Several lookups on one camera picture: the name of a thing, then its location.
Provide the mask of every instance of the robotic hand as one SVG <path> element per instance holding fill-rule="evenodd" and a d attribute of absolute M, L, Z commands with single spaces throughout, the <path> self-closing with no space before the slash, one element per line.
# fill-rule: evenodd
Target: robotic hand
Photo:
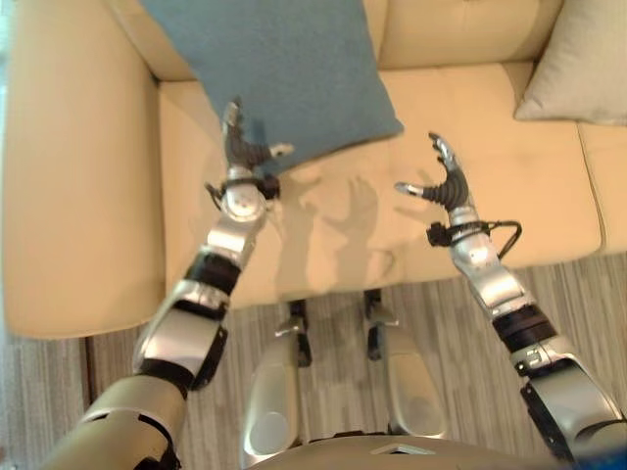
<path fill-rule="evenodd" d="M 400 182 L 396 189 L 447 210 L 450 227 L 432 224 L 429 242 L 449 247 L 453 263 L 509 350 L 516 372 L 528 378 L 521 394 L 545 443 L 556 457 L 571 462 L 627 449 L 624 414 L 501 263 L 520 236 L 520 224 L 481 221 L 453 150 L 439 135 L 429 137 L 446 169 L 446 181 L 436 187 Z M 497 253 L 489 235 L 502 225 L 516 226 L 516 232 Z"/>
<path fill-rule="evenodd" d="M 221 211 L 198 255 L 138 340 L 134 375 L 117 381 L 54 449 L 43 468 L 174 470 L 174 444 L 188 392 L 213 378 L 226 343 L 221 326 L 229 296 L 265 224 L 266 201 L 278 196 L 273 178 L 254 167 L 292 147 L 250 144 L 242 139 L 241 105 L 223 118 L 229 162 L 226 182 L 208 186 Z"/>

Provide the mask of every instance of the seat cushion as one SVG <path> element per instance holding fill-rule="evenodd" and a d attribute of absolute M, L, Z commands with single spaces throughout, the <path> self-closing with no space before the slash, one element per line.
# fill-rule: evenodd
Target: seat cushion
<path fill-rule="evenodd" d="M 203 189 L 225 175 L 218 118 L 196 82 L 161 84 L 167 282 L 193 259 L 218 212 Z M 387 141 L 281 175 L 282 197 L 233 293 L 235 306 L 400 282 L 390 246 Z"/>
<path fill-rule="evenodd" d="M 577 134 L 570 121 L 520 122 L 512 114 L 532 64 L 486 65 L 383 73 L 404 135 L 390 141 L 392 179 L 439 183 L 426 133 L 442 134 L 455 149 L 480 216 L 516 219 L 520 241 L 511 266 L 576 259 L 601 243 L 597 208 Z M 446 250 L 430 248 L 425 230 L 444 210 L 399 198 L 395 244 L 405 278 L 425 281 L 453 273 Z M 501 246 L 507 229 L 495 232 Z"/>
<path fill-rule="evenodd" d="M 446 220 L 444 210 L 393 189 L 398 180 L 444 179 L 429 130 L 441 132 L 458 151 L 483 217 L 523 223 L 509 264 L 574 259 L 596 250 L 597 209 L 575 124 L 511 117 L 531 70 L 520 64 L 381 73 L 408 124 L 405 134 L 282 174 L 282 199 L 233 304 L 454 275 L 447 251 L 428 246 L 425 235 L 432 221 Z M 220 183 L 224 163 L 218 119 L 199 83 L 161 84 L 161 128 L 171 285 L 217 219 L 203 182 Z"/>
<path fill-rule="evenodd" d="M 627 250 L 627 127 L 579 124 L 581 143 L 601 210 L 604 253 Z"/>

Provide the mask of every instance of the couch cushion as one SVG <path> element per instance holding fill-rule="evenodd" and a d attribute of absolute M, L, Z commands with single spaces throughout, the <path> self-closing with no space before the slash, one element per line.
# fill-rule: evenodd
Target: couch cushion
<path fill-rule="evenodd" d="M 289 142 L 277 174 L 403 126 L 376 69 L 362 0 L 142 0 L 221 114 L 239 96 L 244 137 Z"/>
<path fill-rule="evenodd" d="M 512 266 L 576 259 L 601 243 L 597 209 L 574 122 L 519 122 L 512 113 L 532 65 L 509 64 L 382 73 L 404 135 L 390 141 L 392 179 L 440 182 L 428 130 L 456 150 L 479 214 L 517 219 L 522 238 L 507 255 Z M 408 281 L 453 273 L 444 249 L 430 248 L 425 230 L 444 211 L 404 197 L 395 244 Z M 495 232 L 499 244 L 508 235 Z"/>
<path fill-rule="evenodd" d="M 160 80 L 193 80 L 187 63 L 172 47 L 168 37 L 141 5 L 140 0 L 106 0 L 128 38 Z M 370 38 L 378 57 L 385 28 L 388 0 L 363 0 Z"/>
<path fill-rule="evenodd" d="M 382 69 L 538 58 L 562 0 L 390 0 Z"/>
<path fill-rule="evenodd" d="M 203 181 L 220 183 L 224 163 L 218 119 L 199 83 L 162 83 L 161 120 L 171 285 L 217 220 Z M 391 185 L 383 178 L 388 162 L 387 143 L 377 142 L 282 175 L 281 201 L 269 214 L 233 304 L 400 282 L 400 265 L 386 250 L 391 213 L 384 209 L 392 204 Z"/>
<path fill-rule="evenodd" d="M 603 252 L 624 252 L 627 250 L 627 127 L 580 123 L 579 132 L 602 214 Z"/>
<path fill-rule="evenodd" d="M 518 119 L 627 125 L 627 0 L 564 4 Z"/>
<path fill-rule="evenodd" d="M 272 303 L 454 275 L 425 230 L 444 211 L 396 193 L 398 180 L 439 182 L 426 136 L 458 150 L 481 214 L 524 226 L 507 263 L 574 259 L 601 242 L 574 123 L 511 117 L 531 64 L 381 74 L 408 128 L 404 135 L 338 152 L 281 176 L 275 204 L 233 297 Z M 218 120 L 195 82 L 161 84 L 167 273 L 171 285 L 217 219 L 203 189 L 224 175 Z M 500 242 L 504 237 L 497 237 Z"/>

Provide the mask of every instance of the blue pillow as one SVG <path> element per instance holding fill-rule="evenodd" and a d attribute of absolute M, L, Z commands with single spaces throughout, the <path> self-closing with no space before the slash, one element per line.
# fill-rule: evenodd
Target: blue pillow
<path fill-rule="evenodd" d="M 362 0 L 142 0 L 221 116 L 242 98 L 245 137 L 291 143 L 278 173 L 403 130 L 376 70 Z"/>

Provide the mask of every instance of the couch armrest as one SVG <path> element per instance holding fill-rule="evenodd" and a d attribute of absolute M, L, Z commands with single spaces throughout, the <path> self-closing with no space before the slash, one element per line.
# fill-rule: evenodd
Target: couch armrest
<path fill-rule="evenodd" d="M 5 315 L 36 338 L 148 319 L 164 293 L 157 85 L 100 0 L 17 2 Z"/>

